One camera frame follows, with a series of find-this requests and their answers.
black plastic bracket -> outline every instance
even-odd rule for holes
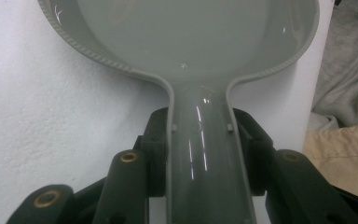
[[[28,196],[8,224],[145,224],[148,197],[165,194],[168,109],[154,112],[133,150],[118,153],[107,178],[78,193],[63,185]],[[330,186],[310,161],[278,150],[246,112],[234,109],[252,194],[264,195],[273,224],[358,223],[358,198]]]

water droplet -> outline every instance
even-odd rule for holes
[[[180,66],[181,66],[181,68],[188,68],[188,64],[187,64],[187,63],[181,63]]]

screw hole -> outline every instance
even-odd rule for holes
[[[34,199],[34,206],[37,208],[49,207],[56,203],[60,198],[60,193],[57,190],[49,190]]]
[[[138,155],[136,155],[135,153],[130,152],[130,153],[126,153],[126,154],[122,155],[120,157],[120,159],[122,161],[124,161],[124,162],[132,162],[132,161],[138,160]]]
[[[287,161],[299,161],[300,160],[300,158],[297,155],[291,154],[291,153],[285,153],[283,155],[283,157]]]
[[[127,217],[124,215],[124,213],[114,213],[109,218],[110,224],[125,224],[127,222]]]

